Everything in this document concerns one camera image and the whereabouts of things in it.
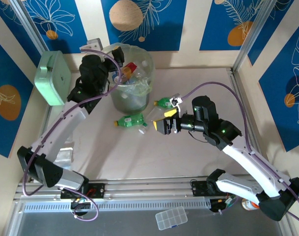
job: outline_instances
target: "trash bin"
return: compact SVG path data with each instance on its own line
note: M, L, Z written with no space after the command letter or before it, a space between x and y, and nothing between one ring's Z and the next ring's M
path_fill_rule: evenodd
M120 84L115 91L111 93L111 98L115 108L125 114L132 115L145 110L149 102L149 94L153 87L155 79L155 65L150 54L137 46L115 43L103 49L108 53L116 46L120 46L124 53L125 62L123 66L130 62L135 63L145 72L145 76L132 84ZM114 73L109 73L110 88L114 86Z

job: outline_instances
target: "beige circle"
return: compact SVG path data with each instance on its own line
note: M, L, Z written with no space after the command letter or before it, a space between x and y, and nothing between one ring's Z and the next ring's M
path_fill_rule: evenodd
M143 36L139 37L138 38L139 42L144 42L145 41L145 38Z
M225 0L214 0L215 4L219 5L219 4L223 4Z
M10 4L9 0L0 0L0 1L1 1L1 2L4 2L4 3L7 4L7 5Z
M143 22L140 8L131 0L116 2L109 12L110 21L120 31L135 30Z

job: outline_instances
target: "blue wallpaper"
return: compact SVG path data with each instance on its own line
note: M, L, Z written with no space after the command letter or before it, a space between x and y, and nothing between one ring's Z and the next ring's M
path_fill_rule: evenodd
M299 145L299 27L259 81L286 151Z
M178 51L186 0L101 0L110 44Z
M258 56L266 46L272 34L280 24L282 18L287 13L289 7L294 0L278 0L275 7L270 13L269 18L266 20L261 32L257 36L251 50L248 53L248 58L252 65L256 62Z
M213 0L200 50L239 50L262 3L262 0Z
M74 0L26 0L23 2L50 51L80 53L87 42Z
M21 124L32 83L0 45L0 154L8 157Z
M20 43L22 48L25 50L25 52L28 54L35 66L38 66L41 57L40 53L34 46L32 40L30 39L21 22L15 15L11 6L2 2L1 0L0 16L6 23L7 27L12 31L13 35Z

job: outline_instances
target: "wall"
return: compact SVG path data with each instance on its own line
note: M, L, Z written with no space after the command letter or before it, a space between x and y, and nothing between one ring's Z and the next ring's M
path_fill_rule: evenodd
M286 14L277 13L278 20L267 21L262 31L266 35L270 28L270 39L259 35L257 59L252 60L250 52L238 75L264 153L279 170L299 177L299 0L291 3ZM299 217L297 203L290 211ZM294 224L299 233L299 222Z
M38 138L47 104L36 89L36 67L0 17L0 235L23 172L16 152Z
M152 52L157 68L232 66L261 0L26 0L50 50L78 70L79 47L101 38Z

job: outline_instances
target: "plastic bottle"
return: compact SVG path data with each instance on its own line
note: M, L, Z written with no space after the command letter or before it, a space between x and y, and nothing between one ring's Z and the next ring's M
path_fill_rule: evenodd
M248 199L242 199L242 206L245 210L257 210L259 206Z
M120 120L114 122L114 126L131 127L134 125L141 125L144 123L144 117L142 113L130 116L124 116Z
M133 62L128 63L126 66L124 66L122 68L122 78L121 78L121 83L122 84L127 82L131 78L131 76L132 76L132 74L133 74L133 72L135 71L136 68L137 68L137 66ZM119 76L116 76L113 79L113 81L115 83L117 83L118 80L119 80Z
M159 101L154 101L154 105L162 107L162 108L166 108L166 109L172 108L172 105L170 102L170 97L163 97Z
M154 107L154 109L152 109L151 112L144 119L144 124L138 128L139 132L145 134L148 128L153 125L153 121L161 118L164 112L165 109L162 109L160 107Z

